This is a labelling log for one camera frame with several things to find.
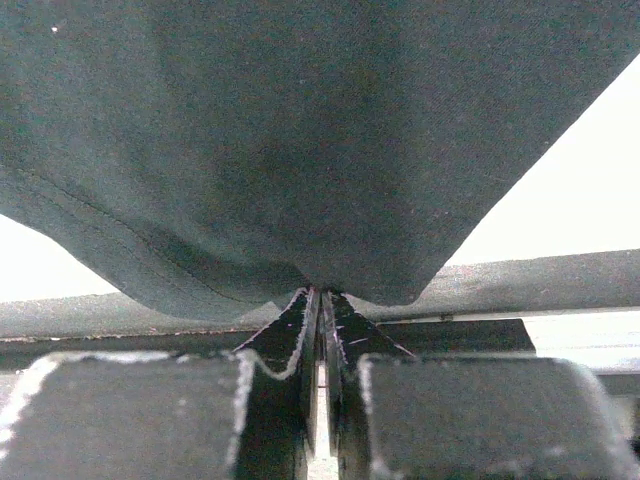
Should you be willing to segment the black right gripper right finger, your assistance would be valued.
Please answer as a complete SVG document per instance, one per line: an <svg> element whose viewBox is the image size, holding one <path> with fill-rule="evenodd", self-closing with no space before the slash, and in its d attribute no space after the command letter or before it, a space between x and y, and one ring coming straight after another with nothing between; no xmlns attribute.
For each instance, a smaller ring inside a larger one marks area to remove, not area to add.
<svg viewBox="0 0 640 480"><path fill-rule="evenodd" d="M415 357L358 312L344 294L325 291L322 306L329 383L340 383L351 374L362 355L388 355L402 359Z"/></svg>

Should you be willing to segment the black t shirt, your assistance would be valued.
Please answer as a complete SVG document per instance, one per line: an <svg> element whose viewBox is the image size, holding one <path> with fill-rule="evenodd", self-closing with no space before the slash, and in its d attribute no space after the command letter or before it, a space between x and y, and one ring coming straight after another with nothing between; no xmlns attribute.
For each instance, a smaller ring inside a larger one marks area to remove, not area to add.
<svg viewBox="0 0 640 480"><path fill-rule="evenodd" d="M5 1L1 212L164 314L408 305L638 52L635 1Z"/></svg>

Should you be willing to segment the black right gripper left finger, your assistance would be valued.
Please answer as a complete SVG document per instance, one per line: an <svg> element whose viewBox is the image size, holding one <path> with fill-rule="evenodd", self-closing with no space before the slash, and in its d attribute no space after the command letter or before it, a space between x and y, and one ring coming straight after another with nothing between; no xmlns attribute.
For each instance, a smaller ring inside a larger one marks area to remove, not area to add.
<svg viewBox="0 0 640 480"><path fill-rule="evenodd" d="M233 350L254 351L274 378L312 376L320 294L313 287L295 292L280 315Z"/></svg>

